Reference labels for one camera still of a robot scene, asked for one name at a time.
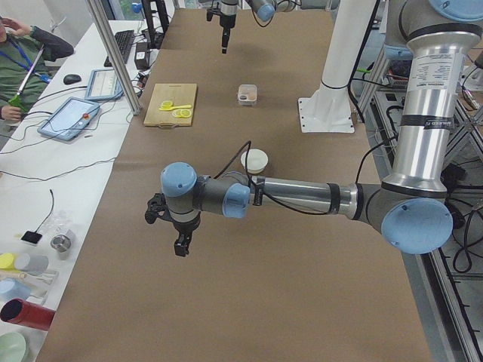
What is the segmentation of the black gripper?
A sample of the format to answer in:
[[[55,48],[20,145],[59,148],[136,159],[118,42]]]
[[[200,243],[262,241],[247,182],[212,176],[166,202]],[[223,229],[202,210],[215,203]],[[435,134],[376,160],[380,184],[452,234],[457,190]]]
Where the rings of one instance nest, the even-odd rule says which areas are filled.
[[[223,27],[221,51],[223,54],[227,53],[231,29],[235,27],[235,14],[220,14],[220,25]]]
[[[198,214],[190,221],[179,222],[174,220],[172,223],[174,228],[179,232],[178,238],[174,242],[174,253],[176,256],[188,256],[192,233],[200,226],[201,215]]]

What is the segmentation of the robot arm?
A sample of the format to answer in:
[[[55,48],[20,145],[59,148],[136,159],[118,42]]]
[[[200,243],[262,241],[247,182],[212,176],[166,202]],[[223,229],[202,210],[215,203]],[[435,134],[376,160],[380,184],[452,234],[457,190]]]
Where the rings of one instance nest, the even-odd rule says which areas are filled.
[[[249,205],[271,201],[313,216],[343,214],[377,230],[403,253],[426,254],[451,237],[454,221],[441,181],[468,50],[482,37],[480,1],[395,1],[386,36],[412,54],[398,129],[382,140],[392,165],[380,184],[307,183],[253,172],[198,175],[184,162],[161,174],[161,218],[178,232],[174,251],[186,256],[202,212],[242,218]]]
[[[235,27],[236,15],[239,1],[219,1],[208,12],[210,15],[219,17],[219,24],[222,27],[221,52],[227,53],[230,33]],[[290,12],[297,6],[301,6],[301,1],[247,1],[255,20],[269,23],[276,12]]]

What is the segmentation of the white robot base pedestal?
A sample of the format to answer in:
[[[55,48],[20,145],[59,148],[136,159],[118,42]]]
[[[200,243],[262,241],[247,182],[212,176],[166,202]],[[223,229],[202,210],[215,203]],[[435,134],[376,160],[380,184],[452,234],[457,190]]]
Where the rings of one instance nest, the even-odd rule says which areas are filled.
[[[298,100],[304,133],[353,133],[349,82],[366,31],[377,12],[376,0],[339,3],[318,90]]]

